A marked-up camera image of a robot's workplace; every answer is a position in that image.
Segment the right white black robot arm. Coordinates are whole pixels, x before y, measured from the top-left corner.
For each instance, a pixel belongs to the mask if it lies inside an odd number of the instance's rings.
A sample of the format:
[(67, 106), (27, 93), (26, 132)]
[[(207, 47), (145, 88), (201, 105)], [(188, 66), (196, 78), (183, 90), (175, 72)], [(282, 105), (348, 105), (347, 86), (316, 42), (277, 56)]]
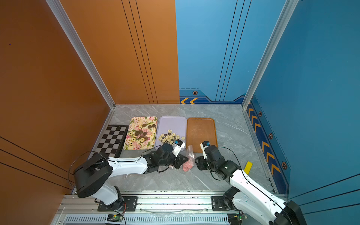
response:
[(199, 170), (209, 170), (217, 180), (227, 181), (231, 187), (224, 193), (229, 211), (248, 214), (262, 225), (305, 225), (305, 217), (294, 201), (286, 202), (267, 191), (235, 162), (225, 160), (215, 145), (200, 144), (203, 156), (195, 159)]

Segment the ziploc bag pink cookies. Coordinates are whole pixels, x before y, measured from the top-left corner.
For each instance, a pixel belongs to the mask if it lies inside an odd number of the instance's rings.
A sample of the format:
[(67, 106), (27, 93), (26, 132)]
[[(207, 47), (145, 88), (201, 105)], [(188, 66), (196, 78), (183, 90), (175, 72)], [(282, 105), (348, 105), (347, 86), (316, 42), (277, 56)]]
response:
[(193, 145), (189, 145), (187, 147), (187, 158), (188, 161), (182, 165), (184, 172), (188, 172), (196, 165)]

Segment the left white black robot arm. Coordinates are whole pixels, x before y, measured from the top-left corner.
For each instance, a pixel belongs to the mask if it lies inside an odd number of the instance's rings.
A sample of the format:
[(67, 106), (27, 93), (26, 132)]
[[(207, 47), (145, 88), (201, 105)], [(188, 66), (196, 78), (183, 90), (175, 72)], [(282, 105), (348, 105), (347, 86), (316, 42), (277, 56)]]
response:
[(124, 210), (125, 200), (119, 188), (108, 179), (127, 174), (162, 173), (169, 167), (179, 169), (188, 161), (188, 157), (180, 154), (185, 147), (178, 139), (173, 144), (164, 143), (154, 151), (143, 152), (140, 157), (115, 158), (95, 153), (73, 172), (77, 196), (93, 197), (110, 211)]

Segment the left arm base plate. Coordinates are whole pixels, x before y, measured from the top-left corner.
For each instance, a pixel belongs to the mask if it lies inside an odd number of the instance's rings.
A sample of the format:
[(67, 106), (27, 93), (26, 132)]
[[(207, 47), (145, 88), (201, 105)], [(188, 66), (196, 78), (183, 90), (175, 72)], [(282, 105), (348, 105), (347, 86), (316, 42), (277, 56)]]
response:
[(123, 201), (115, 201), (113, 204), (107, 206), (103, 202), (98, 204), (99, 212), (135, 212), (137, 207), (137, 196), (123, 196)]

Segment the ziploc bag mixed cookies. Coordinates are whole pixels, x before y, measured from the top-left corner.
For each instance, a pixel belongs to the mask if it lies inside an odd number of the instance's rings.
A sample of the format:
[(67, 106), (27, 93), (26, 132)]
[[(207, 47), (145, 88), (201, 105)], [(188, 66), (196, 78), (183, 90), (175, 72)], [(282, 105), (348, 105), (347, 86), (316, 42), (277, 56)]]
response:
[(142, 176), (142, 174), (125, 174), (125, 175), (123, 175), (123, 178), (124, 179), (136, 179), (141, 176)]

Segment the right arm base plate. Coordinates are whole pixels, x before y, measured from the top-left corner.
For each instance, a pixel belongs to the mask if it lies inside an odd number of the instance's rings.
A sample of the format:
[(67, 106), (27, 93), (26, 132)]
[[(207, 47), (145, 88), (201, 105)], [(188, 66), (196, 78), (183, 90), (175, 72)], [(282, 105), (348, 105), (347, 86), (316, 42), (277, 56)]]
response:
[(212, 196), (211, 197), (211, 206), (214, 212), (240, 212), (242, 210), (235, 208), (234, 205), (230, 203), (229, 200), (226, 200), (223, 196)]

